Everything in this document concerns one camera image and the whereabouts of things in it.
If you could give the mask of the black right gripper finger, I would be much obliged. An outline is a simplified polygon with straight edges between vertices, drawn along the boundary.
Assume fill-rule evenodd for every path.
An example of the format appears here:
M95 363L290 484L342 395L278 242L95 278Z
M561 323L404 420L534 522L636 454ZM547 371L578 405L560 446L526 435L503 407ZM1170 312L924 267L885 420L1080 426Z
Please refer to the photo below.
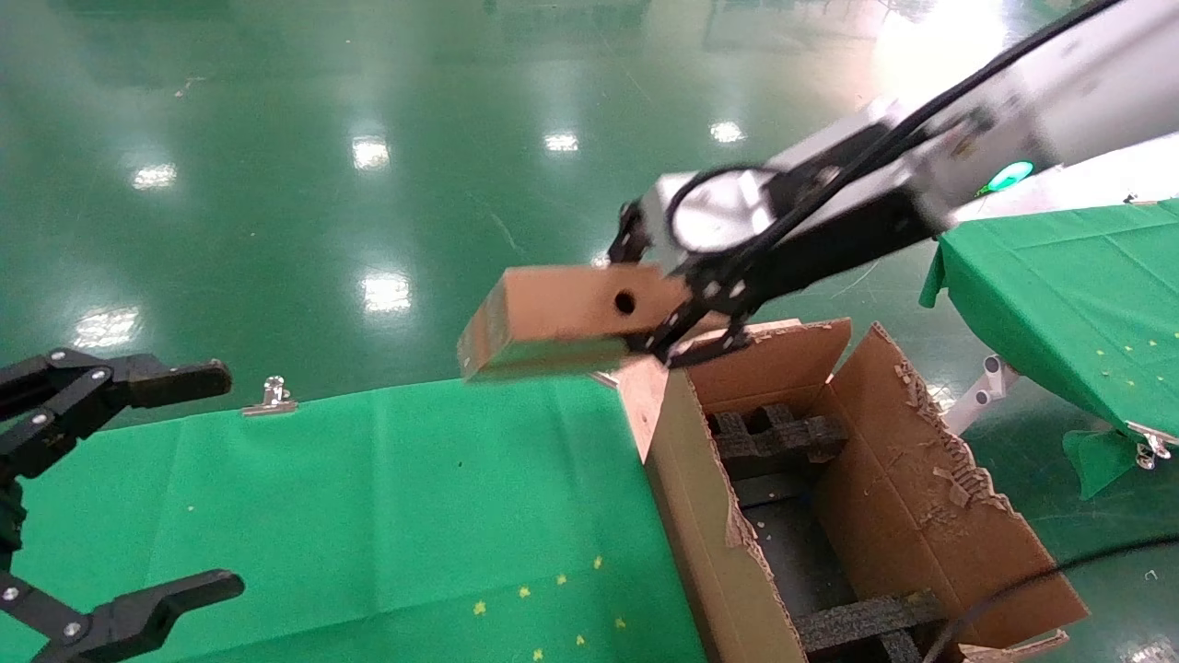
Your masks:
M740 302L745 291L742 280L713 280L702 290L691 289L681 277L657 278L661 294L681 295L683 301L645 336L645 353L657 357L667 369L707 365L749 348L747 310ZM691 332L711 314L725 322L719 337L704 343L686 343Z
M608 264L643 261L657 264L667 276L685 273L687 251L672 231L672 205L630 201L620 206L618 231L608 247Z

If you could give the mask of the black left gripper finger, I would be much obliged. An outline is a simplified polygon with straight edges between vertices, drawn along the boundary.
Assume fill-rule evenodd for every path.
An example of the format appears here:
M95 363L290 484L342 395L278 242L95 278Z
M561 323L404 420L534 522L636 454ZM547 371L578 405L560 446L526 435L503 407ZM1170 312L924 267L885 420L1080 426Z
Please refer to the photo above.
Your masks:
M25 357L1 370L4 479L34 479L121 411L171 406L228 394L232 378L218 360L166 366L151 354L95 357L66 348Z
M33 662L123 662L159 650L182 613L235 599L245 583L215 569L123 593L88 613L7 571L1 590L4 613L46 638Z

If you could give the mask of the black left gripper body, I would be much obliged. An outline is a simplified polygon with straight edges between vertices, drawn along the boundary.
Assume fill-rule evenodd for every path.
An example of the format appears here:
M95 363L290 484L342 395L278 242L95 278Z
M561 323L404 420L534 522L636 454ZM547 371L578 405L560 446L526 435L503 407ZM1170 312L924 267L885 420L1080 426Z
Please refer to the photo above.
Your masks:
M17 480L1 487L1 553L17 553L22 547L24 488Z

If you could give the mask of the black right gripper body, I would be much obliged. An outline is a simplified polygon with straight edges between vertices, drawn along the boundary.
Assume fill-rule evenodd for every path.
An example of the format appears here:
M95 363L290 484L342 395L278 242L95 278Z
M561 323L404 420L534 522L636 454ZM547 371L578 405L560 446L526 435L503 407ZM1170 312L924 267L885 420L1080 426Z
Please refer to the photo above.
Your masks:
M740 276L744 288L725 293L725 314L755 313L771 298L786 297L839 273L871 263L922 239L935 238L943 215L927 214L905 189L836 214L809 229L796 229L759 252Z

